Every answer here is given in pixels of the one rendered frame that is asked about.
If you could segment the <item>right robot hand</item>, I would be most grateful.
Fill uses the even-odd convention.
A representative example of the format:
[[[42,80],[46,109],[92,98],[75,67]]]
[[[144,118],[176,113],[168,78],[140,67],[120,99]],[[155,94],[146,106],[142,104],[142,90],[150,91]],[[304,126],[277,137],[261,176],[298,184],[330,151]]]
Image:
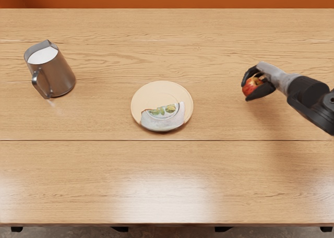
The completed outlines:
[[[287,97],[289,85],[301,75],[297,73],[288,74],[272,64],[261,61],[247,70],[242,79],[241,87],[244,87],[247,79],[253,76],[264,76],[265,81],[250,93],[250,95],[245,98],[245,101],[252,101],[265,97],[276,90],[279,90]]]

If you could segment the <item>steel milk jug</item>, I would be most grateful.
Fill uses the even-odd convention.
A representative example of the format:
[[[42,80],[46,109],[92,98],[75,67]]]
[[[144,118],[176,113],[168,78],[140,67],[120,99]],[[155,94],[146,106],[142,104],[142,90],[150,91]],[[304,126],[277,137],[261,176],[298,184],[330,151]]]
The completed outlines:
[[[43,98],[60,97],[74,88],[75,74],[51,41],[44,40],[29,47],[24,60],[32,74],[32,85]]]

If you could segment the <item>red apple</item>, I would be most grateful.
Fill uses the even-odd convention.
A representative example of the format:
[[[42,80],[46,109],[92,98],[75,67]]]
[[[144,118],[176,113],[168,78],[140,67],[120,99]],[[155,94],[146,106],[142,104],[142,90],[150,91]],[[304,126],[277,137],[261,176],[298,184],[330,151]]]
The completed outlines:
[[[251,77],[247,79],[245,85],[242,87],[242,92],[244,96],[249,96],[255,89],[263,84],[263,80],[259,77]]]

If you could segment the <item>beige patterned plate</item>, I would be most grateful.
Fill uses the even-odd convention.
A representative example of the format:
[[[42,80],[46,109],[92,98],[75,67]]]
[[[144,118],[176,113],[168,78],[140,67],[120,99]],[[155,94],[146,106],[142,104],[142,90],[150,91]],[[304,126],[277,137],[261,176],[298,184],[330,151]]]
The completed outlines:
[[[143,85],[132,97],[133,119],[153,132],[169,132],[187,123],[194,111],[188,90],[171,81],[154,81]]]

